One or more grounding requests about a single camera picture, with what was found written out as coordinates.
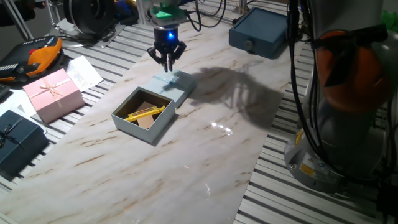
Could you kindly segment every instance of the blue led light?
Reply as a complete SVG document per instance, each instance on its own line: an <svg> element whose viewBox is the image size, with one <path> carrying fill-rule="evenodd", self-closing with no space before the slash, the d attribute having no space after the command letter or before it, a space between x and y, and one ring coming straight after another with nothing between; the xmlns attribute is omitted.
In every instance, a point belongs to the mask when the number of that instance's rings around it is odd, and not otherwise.
<svg viewBox="0 0 398 224"><path fill-rule="evenodd" d="M169 32L169 39L174 39L174 35L171 32Z"/></svg>

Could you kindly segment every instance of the white paper card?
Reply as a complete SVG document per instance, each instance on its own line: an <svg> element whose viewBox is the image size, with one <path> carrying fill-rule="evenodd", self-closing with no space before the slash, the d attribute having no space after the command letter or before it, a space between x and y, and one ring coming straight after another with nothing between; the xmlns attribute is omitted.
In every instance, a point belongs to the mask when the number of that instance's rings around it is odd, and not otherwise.
<svg viewBox="0 0 398 224"><path fill-rule="evenodd" d="M103 80L84 56L70 61L67 73L80 91L88 90Z"/></svg>

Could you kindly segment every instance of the black ribbon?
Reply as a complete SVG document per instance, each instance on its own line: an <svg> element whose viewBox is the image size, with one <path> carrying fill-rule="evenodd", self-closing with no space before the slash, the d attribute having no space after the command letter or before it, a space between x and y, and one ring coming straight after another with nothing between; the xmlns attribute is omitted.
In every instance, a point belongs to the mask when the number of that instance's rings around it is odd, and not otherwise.
<svg viewBox="0 0 398 224"><path fill-rule="evenodd" d="M0 131L0 148L4 146L6 143L6 139L18 146L21 146L24 150L24 147L20 142L16 141L14 137L9 136L10 132L23 120L24 118L19 118L14 124L8 124L3 131Z"/></svg>
<svg viewBox="0 0 398 224"><path fill-rule="evenodd" d="M337 61L325 83L325 87L343 84L349 76L359 47L370 47L373 42L382 42L388 38L386 25L377 25L349 31L343 35L317 39L312 48L324 47L329 50Z"/></svg>

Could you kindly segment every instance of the gray box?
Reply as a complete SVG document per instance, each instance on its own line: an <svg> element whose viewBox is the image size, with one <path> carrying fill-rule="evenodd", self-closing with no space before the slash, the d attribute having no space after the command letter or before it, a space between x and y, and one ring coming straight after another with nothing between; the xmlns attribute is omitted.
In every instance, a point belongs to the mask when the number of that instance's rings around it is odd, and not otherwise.
<svg viewBox="0 0 398 224"><path fill-rule="evenodd" d="M145 101L157 107L166 106L163 112L154 115L155 122L149 129L138 126L136 121L128 122L124 120L127 118L128 114L135 112ZM112 119L119 130L152 144L174 115L175 103L173 100L144 88L137 87L133 93L113 111Z"/></svg>
<svg viewBox="0 0 398 224"><path fill-rule="evenodd" d="M254 7L229 30L229 44L274 59L286 41L286 18Z"/></svg>

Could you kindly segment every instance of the open gray box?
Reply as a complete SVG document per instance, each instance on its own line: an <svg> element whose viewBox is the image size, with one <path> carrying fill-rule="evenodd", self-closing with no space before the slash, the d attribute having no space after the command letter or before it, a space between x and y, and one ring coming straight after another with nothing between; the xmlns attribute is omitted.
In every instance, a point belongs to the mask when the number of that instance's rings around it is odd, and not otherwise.
<svg viewBox="0 0 398 224"><path fill-rule="evenodd" d="M155 122L149 129L138 126L137 123L134 123L135 121L128 122L124 120L127 118L128 114L135 112L145 101L157 107L166 106L163 112L154 115ZM144 88L137 87L129 97L113 111L112 119L119 130L152 144L174 115L175 103L173 100Z"/></svg>

